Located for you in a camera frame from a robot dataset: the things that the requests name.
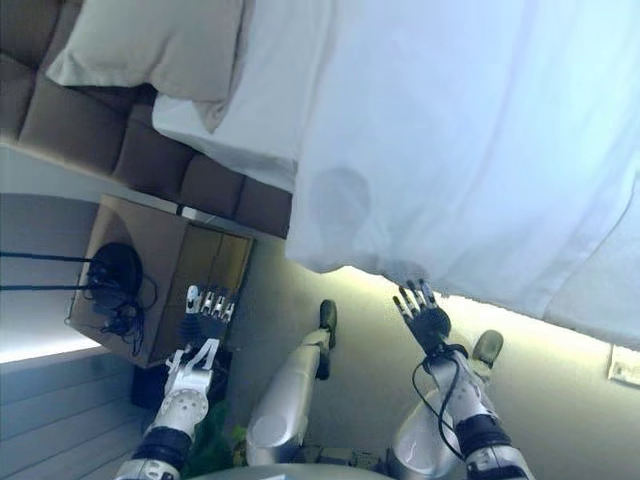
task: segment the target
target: light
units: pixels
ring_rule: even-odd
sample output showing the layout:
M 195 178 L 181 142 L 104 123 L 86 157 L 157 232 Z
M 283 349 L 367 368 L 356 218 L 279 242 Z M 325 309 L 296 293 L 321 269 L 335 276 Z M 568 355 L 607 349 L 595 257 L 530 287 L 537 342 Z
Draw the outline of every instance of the light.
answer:
M 22 348 L 0 352 L 0 364 L 27 360 L 29 358 L 45 357 L 58 353 L 75 352 L 88 348 L 99 347 L 100 344 L 89 338 L 79 338 L 64 342 L 45 343 L 36 347 Z

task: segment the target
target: electrical outlet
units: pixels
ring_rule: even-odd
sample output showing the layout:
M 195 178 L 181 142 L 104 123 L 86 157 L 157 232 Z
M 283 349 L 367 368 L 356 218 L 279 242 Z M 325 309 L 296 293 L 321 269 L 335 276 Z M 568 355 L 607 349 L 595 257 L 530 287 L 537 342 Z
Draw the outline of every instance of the electrical outlet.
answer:
M 609 379 L 640 387 L 640 352 L 613 345 Z

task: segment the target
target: pillow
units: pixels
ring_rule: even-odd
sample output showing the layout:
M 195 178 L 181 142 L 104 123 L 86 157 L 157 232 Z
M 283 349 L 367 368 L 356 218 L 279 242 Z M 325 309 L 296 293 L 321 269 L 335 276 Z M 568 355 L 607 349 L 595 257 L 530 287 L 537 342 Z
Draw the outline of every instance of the pillow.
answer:
M 238 39 L 250 10 L 244 0 L 86 0 L 47 76 L 60 85 L 150 83 L 193 100 L 213 130 L 241 63 Z

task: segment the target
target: robotic arm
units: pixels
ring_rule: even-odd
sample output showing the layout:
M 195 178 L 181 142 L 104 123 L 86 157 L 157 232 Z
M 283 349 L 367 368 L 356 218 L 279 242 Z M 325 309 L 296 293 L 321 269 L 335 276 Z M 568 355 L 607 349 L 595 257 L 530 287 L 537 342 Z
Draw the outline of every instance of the robotic arm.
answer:
M 185 350 L 177 350 L 167 360 L 164 401 L 131 460 L 118 470 L 116 480 L 180 480 L 195 428 L 209 410 L 213 360 L 233 314 L 233 303 L 223 308 L 224 295 L 214 299 L 211 291 L 205 295 L 198 287 L 189 287 L 182 324 L 182 334 L 189 342 Z
M 535 480 L 522 454 L 512 446 L 500 426 L 491 401 L 484 393 L 483 380 L 472 371 L 468 354 L 461 345 L 444 340 L 451 330 L 447 314 L 436 304 L 431 289 L 420 281 L 420 288 L 408 282 L 413 299 L 400 287 L 404 303 L 394 297 L 405 323 L 426 353 L 423 363 L 443 395 L 440 412 L 453 420 L 460 452 L 469 480 Z

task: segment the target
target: black shoe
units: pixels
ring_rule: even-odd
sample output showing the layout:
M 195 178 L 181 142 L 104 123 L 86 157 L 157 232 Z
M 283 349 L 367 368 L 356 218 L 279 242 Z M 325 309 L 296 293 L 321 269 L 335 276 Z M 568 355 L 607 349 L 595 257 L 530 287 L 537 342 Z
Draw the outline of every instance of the black shoe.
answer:
M 323 300 L 320 304 L 320 328 L 329 330 L 329 348 L 336 346 L 336 329 L 338 328 L 338 309 L 333 300 Z
M 323 348 L 320 350 L 320 363 L 318 364 L 318 370 L 316 370 L 316 378 L 318 380 L 328 380 L 331 374 L 331 357 L 329 356 L 329 350 Z
M 495 362 L 498 355 L 500 355 L 502 345 L 504 345 L 502 334 L 495 330 L 487 330 L 480 335 L 476 346 L 473 347 L 471 358 L 480 360 L 491 368 L 493 367 L 493 362 Z

